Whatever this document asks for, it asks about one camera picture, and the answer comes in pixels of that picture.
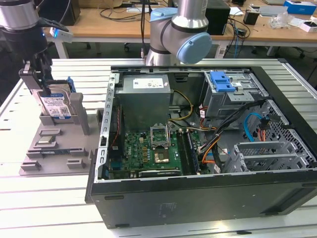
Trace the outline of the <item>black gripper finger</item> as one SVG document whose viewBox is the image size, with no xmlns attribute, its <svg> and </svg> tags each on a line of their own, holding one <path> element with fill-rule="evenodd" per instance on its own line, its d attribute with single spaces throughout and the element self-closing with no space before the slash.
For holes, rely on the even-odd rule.
<svg viewBox="0 0 317 238">
<path fill-rule="evenodd" d="M 50 95 L 51 90 L 47 85 L 47 81 L 52 79 L 51 65 L 40 62 L 32 65 L 30 61 L 26 61 L 24 68 L 19 70 L 19 76 L 33 94 L 36 90 L 42 91 L 45 95 Z"/>
</svg>

